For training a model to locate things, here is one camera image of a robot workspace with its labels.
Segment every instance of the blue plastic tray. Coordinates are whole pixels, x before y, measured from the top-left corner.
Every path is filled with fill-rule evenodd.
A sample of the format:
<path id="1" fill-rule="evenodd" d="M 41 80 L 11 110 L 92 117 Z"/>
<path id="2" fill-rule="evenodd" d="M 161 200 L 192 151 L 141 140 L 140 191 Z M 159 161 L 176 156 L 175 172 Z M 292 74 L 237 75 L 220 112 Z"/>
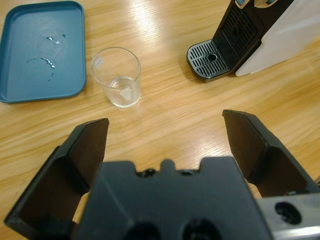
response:
<path id="1" fill-rule="evenodd" d="M 86 85 L 84 9 L 74 1 L 20 5 L 0 42 L 0 101 L 71 97 Z"/>

